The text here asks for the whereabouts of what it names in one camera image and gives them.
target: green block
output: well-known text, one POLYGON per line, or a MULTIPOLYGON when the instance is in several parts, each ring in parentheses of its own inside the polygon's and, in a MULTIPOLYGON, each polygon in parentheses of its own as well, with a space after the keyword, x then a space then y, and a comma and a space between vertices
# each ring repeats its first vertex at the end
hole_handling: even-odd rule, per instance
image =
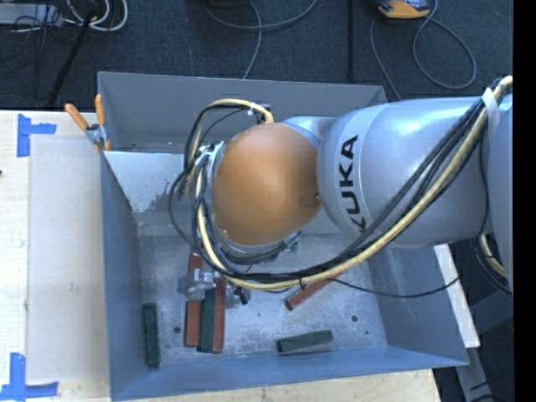
POLYGON ((216 289, 208 289, 201 301, 201 318, 199 318, 198 351, 210 353, 214 348, 214 309, 216 308, 216 289))
POLYGON ((145 333, 147 364, 150 368, 156 368, 160 364, 157 313, 156 302, 143 304, 143 332, 145 333))
POLYGON ((295 337, 282 338, 277 341, 277 351, 279 353, 295 352, 305 348, 316 347, 318 345, 330 343, 333 341, 332 331, 317 331, 303 333, 295 337))

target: blue corner marker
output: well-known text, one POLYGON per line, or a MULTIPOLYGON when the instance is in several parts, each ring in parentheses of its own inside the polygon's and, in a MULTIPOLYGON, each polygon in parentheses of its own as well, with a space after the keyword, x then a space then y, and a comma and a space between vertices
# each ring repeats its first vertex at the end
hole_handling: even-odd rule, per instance
POLYGON ((32 120, 22 113, 18 114, 17 157, 27 157, 30 154, 30 134, 54 134, 55 124, 32 125, 32 120))
POLYGON ((57 382, 42 385, 26 385, 26 358, 22 354, 11 353, 9 384, 4 384, 0 389, 0 400, 25 402, 27 398, 55 396, 57 392, 57 382))

